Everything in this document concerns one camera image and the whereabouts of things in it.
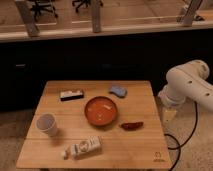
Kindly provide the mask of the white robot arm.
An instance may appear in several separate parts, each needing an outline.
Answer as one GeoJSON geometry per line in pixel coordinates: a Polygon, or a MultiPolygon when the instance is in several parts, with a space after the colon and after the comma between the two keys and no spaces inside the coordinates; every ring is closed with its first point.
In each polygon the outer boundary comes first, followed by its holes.
{"type": "Polygon", "coordinates": [[[158,93],[163,104],[163,122],[171,121],[187,98],[213,112],[213,85],[206,81],[209,74],[209,66],[202,60],[192,60],[168,70],[167,84],[158,93]]]}

